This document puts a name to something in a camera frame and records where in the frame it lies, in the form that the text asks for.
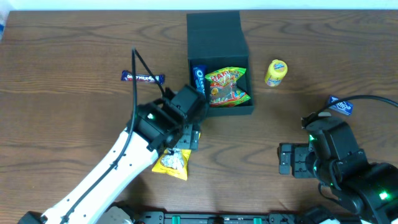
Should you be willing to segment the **yellow snack bag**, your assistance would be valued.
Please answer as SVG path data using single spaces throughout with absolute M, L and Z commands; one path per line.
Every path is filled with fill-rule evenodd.
M 191 134 L 184 134 L 173 148 L 167 148 L 158 158 L 152 172 L 187 180 L 188 160 L 192 151 L 198 149 L 200 135 L 201 132 L 196 130 Z

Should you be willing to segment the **green Haribo gummy bag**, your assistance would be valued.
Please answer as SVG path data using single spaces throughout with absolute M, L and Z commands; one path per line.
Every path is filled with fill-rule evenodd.
M 245 73 L 245 68 L 225 67 L 205 75 L 210 82 L 210 106 L 234 107 L 250 100 L 251 97 L 237 86 Z

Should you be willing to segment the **blue Oreo cookie pack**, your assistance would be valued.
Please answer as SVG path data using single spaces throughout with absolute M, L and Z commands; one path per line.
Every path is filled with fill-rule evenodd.
M 193 82 L 197 91 L 205 95 L 205 75 L 206 65 L 196 65 L 193 67 Z

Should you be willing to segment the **Dairy Milk chocolate bar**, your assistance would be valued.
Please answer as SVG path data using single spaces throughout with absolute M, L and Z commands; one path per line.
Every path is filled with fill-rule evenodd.
M 161 85 L 164 84 L 165 82 L 165 75 L 160 74 L 160 75 L 154 75 L 154 78 L 150 75 L 144 75 L 144 74 L 136 74 L 136 80 L 138 82 L 144 82 L 144 83 L 156 83 L 159 82 Z M 124 82 L 129 82 L 132 81 L 132 73 L 128 70 L 123 70 L 121 73 L 121 81 Z

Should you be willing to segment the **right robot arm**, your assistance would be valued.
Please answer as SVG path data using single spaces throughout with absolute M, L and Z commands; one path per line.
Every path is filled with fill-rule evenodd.
M 370 163 L 360 148 L 327 151 L 314 143 L 281 143 L 279 173 L 317 179 L 329 187 L 330 200 L 369 223 L 397 223 L 397 167 Z

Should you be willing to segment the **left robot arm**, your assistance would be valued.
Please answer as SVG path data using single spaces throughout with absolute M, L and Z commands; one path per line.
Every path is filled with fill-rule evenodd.
M 27 212 L 19 223 L 96 223 L 129 183 L 207 112 L 206 104 L 159 100 L 135 106 L 131 120 L 99 164 L 64 199 L 44 213 Z

